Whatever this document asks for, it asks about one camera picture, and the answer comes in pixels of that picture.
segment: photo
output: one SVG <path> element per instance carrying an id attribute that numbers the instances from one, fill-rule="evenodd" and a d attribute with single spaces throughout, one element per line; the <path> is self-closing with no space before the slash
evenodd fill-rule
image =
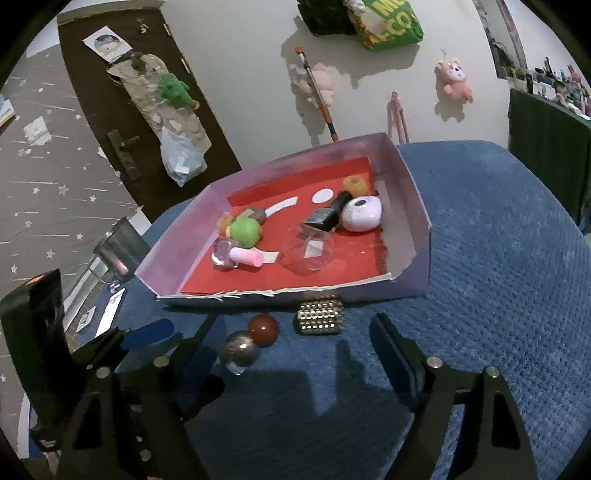
<path id="1" fill-rule="evenodd" d="M 131 50 L 131 46 L 109 27 L 97 30 L 83 41 L 85 45 L 109 63 L 113 63 L 121 55 Z"/>

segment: blue carpet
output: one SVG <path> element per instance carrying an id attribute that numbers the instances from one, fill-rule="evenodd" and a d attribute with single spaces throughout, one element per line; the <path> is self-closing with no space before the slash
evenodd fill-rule
<path id="1" fill-rule="evenodd" d="M 280 338 L 241 377 L 220 366 L 222 397 L 187 431 L 212 480 L 383 478 L 412 415 L 398 404 L 369 341 L 385 312 L 427 355 L 480 371 L 497 366 L 530 435 L 541 480 L 554 480 L 591 427 L 591 252 L 570 216 L 511 154 L 479 141 L 400 146 L 433 223 L 426 297 L 346 309 L 339 336 L 301 337 L 293 310 L 275 312 Z M 185 204 L 146 234 L 153 244 Z M 117 324 L 167 317 L 192 335 L 201 313 L 154 301 L 128 284 Z M 103 292 L 96 304 L 106 302 Z M 243 329 L 254 311 L 224 315 Z M 81 340 L 96 331 L 93 325 Z M 447 475 L 456 407 L 433 475 Z"/>

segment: screw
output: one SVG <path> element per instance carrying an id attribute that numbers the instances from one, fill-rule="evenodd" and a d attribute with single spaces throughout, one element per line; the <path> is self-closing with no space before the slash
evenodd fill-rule
<path id="1" fill-rule="evenodd" d="M 485 372 L 489 374 L 492 378 L 497 378 L 501 376 L 501 372 L 499 372 L 499 369 L 497 367 L 493 367 L 492 365 L 486 367 Z"/>
<path id="2" fill-rule="evenodd" d="M 107 378 L 111 374 L 109 367 L 100 367 L 96 371 L 96 376 L 100 379 Z"/>
<path id="3" fill-rule="evenodd" d="M 168 363 L 170 362 L 170 358 L 163 355 L 163 356 L 157 356 L 154 359 L 154 366 L 157 368 L 163 368 L 166 367 L 168 365 Z"/>
<path id="4" fill-rule="evenodd" d="M 427 365 L 431 368 L 441 368 L 443 366 L 443 360 L 438 356 L 430 356 L 427 358 Z"/>
<path id="5" fill-rule="evenodd" d="M 152 452 L 148 449 L 144 449 L 139 453 L 139 456 L 142 458 L 142 462 L 147 462 L 152 458 Z"/>

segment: orange ball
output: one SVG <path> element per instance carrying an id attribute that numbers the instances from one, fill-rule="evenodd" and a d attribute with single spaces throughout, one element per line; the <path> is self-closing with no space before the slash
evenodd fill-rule
<path id="1" fill-rule="evenodd" d="M 279 324 L 272 316 L 261 313 L 248 322 L 248 335 L 258 346 L 270 346 L 279 336 Z"/>
<path id="2" fill-rule="evenodd" d="M 368 183 L 360 175 L 351 175 L 343 180 L 343 190 L 346 190 L 353 198 L 362 197 L 364 195 L 370 195 L 371 190 Z"/>
<path id="3" fill-rule="evenodd" d="M 224 213 L 217 220 L 216 227 L 222 235 L 226 234 L 226 229 L 230 226 L 232 219 L 233 219 L 233 216 L 231 213 Z"/>

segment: green ball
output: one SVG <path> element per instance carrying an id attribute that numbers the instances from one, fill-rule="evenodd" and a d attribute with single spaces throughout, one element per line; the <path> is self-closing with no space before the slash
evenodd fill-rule
<path id="1" fill-rule="evenodd" d="M 242 248 L 252 248 L 261 239 L 261 226 L 254 218 L 238 217 L 229 230 L 230 238 Z"/>

